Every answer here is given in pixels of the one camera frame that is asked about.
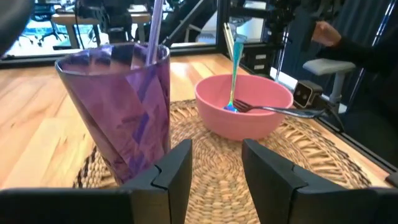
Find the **fork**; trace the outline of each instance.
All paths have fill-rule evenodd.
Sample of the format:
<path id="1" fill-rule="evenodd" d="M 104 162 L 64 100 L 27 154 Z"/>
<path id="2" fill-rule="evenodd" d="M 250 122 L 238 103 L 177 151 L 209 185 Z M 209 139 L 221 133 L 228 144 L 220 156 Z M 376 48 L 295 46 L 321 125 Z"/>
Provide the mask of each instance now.
<path id="1" fill-rule="evenodd" d="M 246 113 L 254 109 L 260 109 L 295 116 L 298 118 L 317 118 L 325 113 L 325 110 L 277 108 L 272 106 L 252 106 L 242 100 L 234 100 L 233 105 L 240 113 Z"/>

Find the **wicker placemat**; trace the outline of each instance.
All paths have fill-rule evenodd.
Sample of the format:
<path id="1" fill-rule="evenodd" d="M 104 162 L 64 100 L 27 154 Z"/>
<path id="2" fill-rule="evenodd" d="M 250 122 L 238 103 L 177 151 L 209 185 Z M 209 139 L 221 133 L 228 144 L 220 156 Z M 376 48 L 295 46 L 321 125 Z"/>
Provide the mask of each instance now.
<path id="1" fill-rule="evenodd" d="M 244 178 L 241 142 L 207 130 L 194 101 L 172 103 L 170 117 L 173 147 L 183 139 L 193 139 L 193 177 L 186 223 L 259 223 Z M 346 153 L 300 119 L 287 117 L 276 131 L 259 142 L 346 188 L 370 184 Z M 79 188 L 115 185 L 96 149 L 73 184 Z"/>

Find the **purple straw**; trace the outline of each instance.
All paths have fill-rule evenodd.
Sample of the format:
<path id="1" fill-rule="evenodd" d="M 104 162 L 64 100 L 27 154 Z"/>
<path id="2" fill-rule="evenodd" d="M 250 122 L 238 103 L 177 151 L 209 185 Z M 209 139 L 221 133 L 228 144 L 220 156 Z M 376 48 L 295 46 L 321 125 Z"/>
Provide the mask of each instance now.
<path id="1" fill-rule="evenodd" d="M 151 65 L 156 61 L 157 45 L 159 43 L 160 23 L 163 15 L 163 0 L 155 0 L 154 12 L 152 14 L 152 23 L 150 25 L 148 53 L 146 65 Z"/>

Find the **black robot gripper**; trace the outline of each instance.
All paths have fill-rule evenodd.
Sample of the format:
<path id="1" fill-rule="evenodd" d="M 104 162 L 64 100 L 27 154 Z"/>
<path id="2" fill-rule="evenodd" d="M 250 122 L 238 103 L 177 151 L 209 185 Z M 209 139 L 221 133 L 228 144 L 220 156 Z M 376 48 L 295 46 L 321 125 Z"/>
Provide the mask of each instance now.
<path id="1" fill-rule="evenodd" d="M 250 139 L 242 161 L 263 224 L 398 223 L 397 189 L 345 189 Z M 192 141 L 184 140 L 115 189 L 0 191 L 0 223 L 181 224 L 191 179 Z"/>
<path id="2" fill-rule="evenodd" d="M 115 189 L 0 191 L 0 223 L 182 224 L 192 179 L 192 140 Z"/>
<path id="3" fill-rule="evenodd" d="M 242 161 L 261 223 L 398 223 L 397 189 L 345 189 L 253 140 L 244 140 Z"/>

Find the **bowl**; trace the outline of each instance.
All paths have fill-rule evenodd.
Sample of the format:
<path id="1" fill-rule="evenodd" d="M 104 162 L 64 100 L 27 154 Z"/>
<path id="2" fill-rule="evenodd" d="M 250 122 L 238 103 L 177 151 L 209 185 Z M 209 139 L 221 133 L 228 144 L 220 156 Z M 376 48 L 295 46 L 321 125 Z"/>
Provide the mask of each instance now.
<path id="1" fill-rule="evenodd" d="M 284 114 L 265 110 L 248 113 L 224 110 L 229 101 L 231 80 L 232 75 L 217 75 L 196 84 L 196 103 L 204 125 L 224 138 L 237 141 L 268 136 L 281 124 Z M 290 108 L 293 105 L 293 95 L 286 87 L 255 75 L 236 77 L 234 97 L 256 106 Z"/>

